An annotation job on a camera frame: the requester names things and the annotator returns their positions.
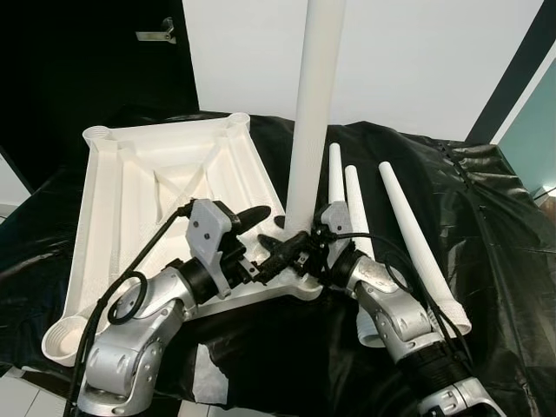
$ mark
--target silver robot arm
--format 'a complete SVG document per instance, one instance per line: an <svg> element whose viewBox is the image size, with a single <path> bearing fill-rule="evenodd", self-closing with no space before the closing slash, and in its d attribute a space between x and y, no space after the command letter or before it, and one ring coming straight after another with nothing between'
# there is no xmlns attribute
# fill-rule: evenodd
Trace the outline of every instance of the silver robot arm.
<svg viewBox="0 0 556 417"><path fill-rule="evenodd" d="M316 217L312 235L326 256L327 280L345 288L369 313L394 364L406 376L426 416L505 416L471 368L448 346L410 294L403 275L355 249L348 207L333 202Z"/></svg>
<svg viewBox="0 0 556 417"><path fill-rule="evenodd" d="M77 407L97 416L128 416L146 410L154 393L164 348L197 306L226 297L259 272L243 257L237 236L270 214L268 207L238 215L221 202L196 200L186 234L193 258L172 261L146 285L131 287L109 310L112 323L95 340L85 362Z"/></svg>

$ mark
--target white tube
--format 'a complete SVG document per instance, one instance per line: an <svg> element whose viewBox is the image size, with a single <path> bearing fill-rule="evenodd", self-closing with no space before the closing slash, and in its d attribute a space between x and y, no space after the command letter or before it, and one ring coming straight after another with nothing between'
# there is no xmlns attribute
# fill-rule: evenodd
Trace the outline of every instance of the white tube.
<svg viewBox="0 0 556 417"><path fill-rule="evenodd" d="M367 214L361 195L357 168L353 165L346 167L347 205L349 206L349 219L354 232L368 233ZM373 242L365 237L354 238L355 246L374 260ZM357 312L357 338L359 343L368 348L383 348L384 343L376 331L373 319L367 311L359 306Z"/></svg>
<svg viewBox="0 0 556 417"><path fill-rule="evenodd" d="M346 0L308 0L289 169L286 233L310 230Z"/></svg>
<svg viewBox="0 0 556 417"><path fill-rule="evenodd" d="M357 168L353 165L346 167L346 190L352 229L354 232L368 233L367 214L365 213L365 205L359 186L359 177L357 176ZM365 252L374 261L373 242L370 239L356 237L354 242L361 252Z"/></svg>
<svg viewBox="0 0 556 417"><path fill-rule="evenodd" d="M389 162L382 162L379 165L382 181L386 186L388 198L394 209L396 220L400 226L401 234L406 243L407 250L414 263L415 269L423 280L428 293L436 301L440 309L446 314L450 321L455 324L462 334L471 331L471 322L467 318L466 312L452 296L450 288L442 275L427 240L419 227L417 219L411 206L403 194L401 185L396 178L394 170ZM438 323L434 319L432 312L428 312L431 322L437 327ZM453 331L448 328L450 335L454 337Z"/></svg>
<svg viewBox="0 0 556 417"><path fill-rule="evenodd" d="M332 143L328 148L328 202L344 202L344 175L341 172L340 145Z"/></svg>

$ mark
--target white floor tile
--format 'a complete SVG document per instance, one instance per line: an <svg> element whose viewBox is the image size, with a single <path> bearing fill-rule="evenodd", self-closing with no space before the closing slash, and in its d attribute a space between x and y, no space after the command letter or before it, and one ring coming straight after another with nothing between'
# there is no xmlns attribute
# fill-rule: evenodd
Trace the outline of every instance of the white floor tile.
<svg viewBox="0 0 556 417"><path fill-rule="evenodd" d="M65 401L46 391L39 391L25 417L62 417Z"/></svg>
<svg viewBox="0 0 556 417"><path fill-rule="evenodd" d="M210 406L207 417L272 417L270 414L260 411L249 410L248 408L232 408L222 410L219 407Z"/></svg>
<svg viewBox="0 0 556 417"><path fill-rule="evenodd" d="M0 378L0 410L2 415L25 417L33 400L37 397L38 388L17 378Z"/></svg>
<svg viewBox="0 0 556 417"><path fill-rule="evenodd" d="M10 378L21 378L22 376L25 375L25 371L23 371L22 369L19 369L17 367L11 367L10 369L8 369L8 372L6 372L3 376L9 376Z"/></svg>
<svg viewBox="0 0 556 417"><path fill-rule="evenodd" d="M182 401L180 412L177 417L207 417L209 406L205 404L195 404L194 402Z"/></svg>

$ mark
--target door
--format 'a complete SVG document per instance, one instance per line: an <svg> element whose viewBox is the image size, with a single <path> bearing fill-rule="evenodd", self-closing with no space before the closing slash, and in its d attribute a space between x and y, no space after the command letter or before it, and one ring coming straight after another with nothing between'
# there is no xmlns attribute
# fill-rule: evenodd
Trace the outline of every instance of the door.
<svg viewBox="0 0 556 417"><path fill-rule="evenodd" d="M83 164L81 132L123 106L198 110L180 0L31 0L19 7L12 37L19 57L4 80L16 113L6 122L18 133L0 136L0 149L31 191L60 165ZM174 43L137 39L137 31L162 31L168 17Z"/></svg>

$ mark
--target black plastic sheet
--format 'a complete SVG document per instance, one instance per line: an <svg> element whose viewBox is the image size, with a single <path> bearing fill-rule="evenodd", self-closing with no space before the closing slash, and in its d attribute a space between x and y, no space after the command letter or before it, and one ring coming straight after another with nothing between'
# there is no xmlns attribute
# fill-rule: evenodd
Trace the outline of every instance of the black plastic sheet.
<svg viewBox="0 0 556 417"><path fill-rule="evenodd" d="M196 120L128 109L110 126ZM293 123L252 116L251 136L285 204ZM456 299L477 376L508 415L556 415L556 229L496 146L402 135L359 122L331 126L345 165L359 171L369 226L404 247L378 172L392 163ZM0 225L0 362L67 376L40 343L62 313L83 172L63 170ZM326 203L325 152L317 207ZM386 248L374 242L377 259ZM198 344L229 379L225 407L320 416L414 415L415 399L384 349L359 344L357 304L324 291L239 308L184 324L156 388L194 400Z"/></svg>

